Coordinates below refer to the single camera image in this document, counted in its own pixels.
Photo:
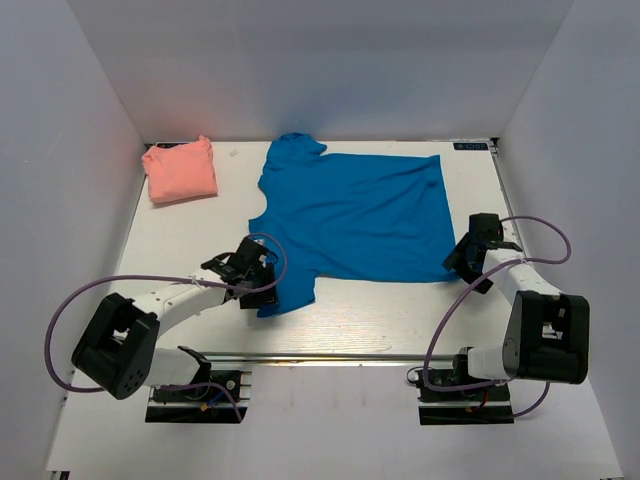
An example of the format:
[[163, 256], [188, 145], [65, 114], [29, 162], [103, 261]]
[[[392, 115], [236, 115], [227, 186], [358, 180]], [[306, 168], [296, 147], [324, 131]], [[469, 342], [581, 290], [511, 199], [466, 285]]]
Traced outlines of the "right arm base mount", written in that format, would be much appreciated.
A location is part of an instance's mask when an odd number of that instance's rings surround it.
[[438, 392], [426, 387], [421, 367], [407, 371], [406, 380], [418, 391], [421, 426], [513, 424], [513, 410], [506, 385], [475, 390]]

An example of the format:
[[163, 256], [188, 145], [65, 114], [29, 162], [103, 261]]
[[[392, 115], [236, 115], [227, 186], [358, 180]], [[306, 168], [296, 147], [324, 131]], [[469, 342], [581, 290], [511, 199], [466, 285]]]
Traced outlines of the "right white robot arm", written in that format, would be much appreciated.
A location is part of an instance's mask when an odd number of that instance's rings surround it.
[[588, 373], [590, 305], [545, 280], [536, 260], [505, 237], [497, 214], [469, 217], [467, 233], [443, 262], [473, 292], [497, 288], [511, 307], [504, 338], [494, 346], [465, 347], [454, 356], [447, 386], [461, 397], [477, 397], [491, 383], [512, 379], [580, 384]]

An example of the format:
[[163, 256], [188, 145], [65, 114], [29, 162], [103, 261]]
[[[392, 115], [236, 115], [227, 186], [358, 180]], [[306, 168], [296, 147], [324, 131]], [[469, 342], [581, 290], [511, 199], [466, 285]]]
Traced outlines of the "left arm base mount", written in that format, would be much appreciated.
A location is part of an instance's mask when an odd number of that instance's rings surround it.
[[240, 424], [247, 413], [252, 384], [249, 370], [212, 370], [208, 380], [220, 384], [233, 398], [240, 416], [226, 394], [217, 387], [173, 391], [153, 388], [145, 422], [175, 424]]

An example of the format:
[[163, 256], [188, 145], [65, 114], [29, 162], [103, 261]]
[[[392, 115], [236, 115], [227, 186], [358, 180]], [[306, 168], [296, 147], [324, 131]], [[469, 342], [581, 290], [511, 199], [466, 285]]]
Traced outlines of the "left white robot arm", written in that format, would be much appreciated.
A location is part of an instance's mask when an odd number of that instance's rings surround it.
[[74, 367], [112, 397], [123, 400], [139, 388], [182, 391], [199, 399], [211, 387], [211, 363], [185, 346], [161, 348], [158, 339], [206, 310], [238, 301], [242, 309], [278, 304], [276, 266], [286, 257], [262, 240], [244, 238], [231, 254], [219, 254], [184, 280], [127, 298], [105, 297], [71, 357]]

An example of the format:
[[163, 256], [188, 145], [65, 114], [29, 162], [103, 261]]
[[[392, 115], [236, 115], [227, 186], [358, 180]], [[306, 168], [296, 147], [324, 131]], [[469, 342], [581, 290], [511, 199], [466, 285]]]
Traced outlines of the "blue t-shirt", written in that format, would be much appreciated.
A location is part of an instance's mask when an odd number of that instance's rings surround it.
[[318, 277], [374, 282], [454, 280], [442, 263], [456, 241], [441, 159], [330, 153], [311, 136], [273, 141], [258, 187], [266, 209], [249, 221], [271, 248], [278, 303], [260, 318], [315, 300]]

